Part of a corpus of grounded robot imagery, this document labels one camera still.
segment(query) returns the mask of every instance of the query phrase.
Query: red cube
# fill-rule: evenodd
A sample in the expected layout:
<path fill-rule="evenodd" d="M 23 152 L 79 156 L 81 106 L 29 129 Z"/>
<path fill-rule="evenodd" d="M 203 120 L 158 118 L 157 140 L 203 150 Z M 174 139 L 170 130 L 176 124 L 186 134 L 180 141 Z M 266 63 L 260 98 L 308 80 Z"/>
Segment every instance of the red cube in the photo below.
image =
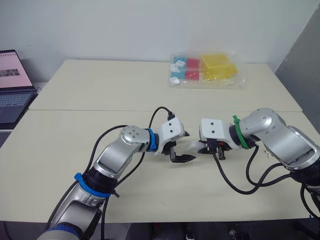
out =
<path fill-rule="evenodd" d="M 187 71 L 185 71 L 185 79 L 187 79 L 187 80 L 199 80 L 199 70 L 187 70 Z"/>
<path fill-rule="evenodd" d="M 187 70 L 199 69 L 199 65 L 200 65 L 200 59 L 188 58 L 186 60 L 186 69 Z"/>

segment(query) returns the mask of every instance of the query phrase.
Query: robotic arm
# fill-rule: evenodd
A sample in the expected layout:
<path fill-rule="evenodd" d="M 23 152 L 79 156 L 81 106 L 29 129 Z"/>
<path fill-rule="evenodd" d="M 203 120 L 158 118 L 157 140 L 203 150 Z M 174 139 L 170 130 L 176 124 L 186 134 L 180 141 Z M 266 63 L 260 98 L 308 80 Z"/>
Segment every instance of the robotic arm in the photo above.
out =
<path fill-rule="evenodd" d="M 262 141 L 268 152 L 290 171 L 290 177 L 307 189 L 319 209 L 320 147 L 299 129 L 287 126 L 269 108 L 260 108 L 242 120 L 237 116 L 233 118 L 234 124 L 203 118 L 199 126 L 198 152 L 214 154 L 214 157 L 218 152 L 219 159 L 224 160 L 224 151 L 250 149 L 255 142 Z M 304 196 L 301 198 L 307 208 Z"/>
<path fill-rule="evenodd" d="M 169 114 L 157 132 L 137 126 L 124 127 L 119 137 L 109 144 L 93 167 L 82 175 L 77 173 L 76 185 L 55 212 L 48 230 L 38 240 L 89 239 L 101 217 L 100 207 L 111 194 L 119 177 L 135 153 L 153 152 L 170 155 L 174 163 L 191 161 L 192 155 L 177 156 L 176 140 L 189 136 L 178 117 Z"/>

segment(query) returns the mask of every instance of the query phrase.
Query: yellow block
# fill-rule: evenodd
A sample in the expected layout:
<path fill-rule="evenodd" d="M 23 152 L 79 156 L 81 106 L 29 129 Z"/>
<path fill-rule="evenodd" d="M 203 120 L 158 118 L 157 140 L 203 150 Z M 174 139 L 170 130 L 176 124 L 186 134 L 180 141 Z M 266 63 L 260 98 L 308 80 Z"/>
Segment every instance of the yellow block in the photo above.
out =
<path fill-rule="evenodd" d="M 237 73 L 236 65 L 223 53 L 202 55 L 200 68 L 206 80 L 228 79 Z"/>

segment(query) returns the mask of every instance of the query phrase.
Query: blue ring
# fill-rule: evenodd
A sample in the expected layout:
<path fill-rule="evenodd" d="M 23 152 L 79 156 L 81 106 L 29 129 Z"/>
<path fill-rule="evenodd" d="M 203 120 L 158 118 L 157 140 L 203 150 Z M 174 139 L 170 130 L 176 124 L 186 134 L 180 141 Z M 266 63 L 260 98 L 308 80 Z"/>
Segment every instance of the blue ring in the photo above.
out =
<path fill-rule="evenodd" d="M 49 231 L 64 231 L 64 232 L 68 232 L 68 233 L 71 233 L 71 234 L 75 235 L 78 239 L 80 239 L 80 236 L 78 235 L 77 231 L 73 227 L 70 227 L 70 226 L 57 225 L 57 226 L 54 226 L 53 228 L 47 230 L 46 232 L 49 232 Z"/>
<path fill-rule="evenodd" d="M 95 195 L 97 197 L 100 198 L 109 198 L 110 197 L 110 193 L 103 193 L 103 192 L 99 192 L 99 191 L 95 191 L 93 189 L 91 189 L 90 187 L 88 187 L 86 185 L 86 183 L 84 182 L 83 178 L 82 178 L 82 174 L 80 172 L 78 172 L 75 176 L 74 179 L 77 180 L 80 184 L 80 186 L 83 188 L 83 190 L 85 190 L 86 192 Z"/>
<path fill-rule="evenodd" d="M 155 137 L 154 132 L 151 130 L 151 128 L 148 128 L 148 131 L 150 133 L 150 144 L 149 144 L 148 152 L 153 152 L 157 149 L 156 137 Z"/>

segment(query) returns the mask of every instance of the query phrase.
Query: white table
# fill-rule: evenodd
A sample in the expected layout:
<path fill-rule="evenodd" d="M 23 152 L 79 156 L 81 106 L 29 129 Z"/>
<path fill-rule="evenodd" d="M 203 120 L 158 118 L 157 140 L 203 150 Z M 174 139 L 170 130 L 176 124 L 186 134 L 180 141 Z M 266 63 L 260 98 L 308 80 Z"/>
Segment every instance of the white table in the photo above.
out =
<path fill-rule="evenodd" d="M 244 89 L 169 87 L 169 63 L 66 60 L 30 106 L 33 110 L 252 112 L 301 108 L 266 64 L 245 64 Z"/>
<path fill-rule="evenodd" d="M 178 153 L 184 151 L 188 141 L 198 140 L 201 118 L 231 122 L 233 114 L 239 118 L 249 114 L 212 111 L 195 114 L 183 109 L 175 112 L 191 134 L 178 141 Z M 61 195 L 74 181 L 75 173 L 85 169 L 98 136 L 119 124 L 146 128 L 151 114 L 145 111 L 28 111 L 0 148 L 0 220 L 46 222 Z M 281 112 L 280 115 L 288 124 L 320 142 L 316 130 L 301 112 Z M 165 120 L 166 114 L 159 113 L 153 128 Z M 118 133 L 104 139 L 98 152 Z M 244 190 L 252 188 L 245 177 L 245 165 L 252 151 L 226 152 L 227 160 L 222 162 L 230 180 Z M 139 158 L 137 153 L 129 168 Z M 275 162 L 274 158 L 267 157 L 260 144 L 252 163 L 252 178 L 257 180 Z M 283 167 L 278 167 L 267 179 L 285 173 Z M 241 195 L 224 182 L 210 155 L 197 155 L 189 163 L 171 163 L 168 156 L 155 157 L 148 153 L 140 168 L 117 191 L 120 198 L 111 197 L 107 222 L 253 221 L 309 216 L 300 200 L 300 184 L 294 180 L 285 179 L 253 195 Z M 313 206 L 307 194 L 306 198 Z"/>

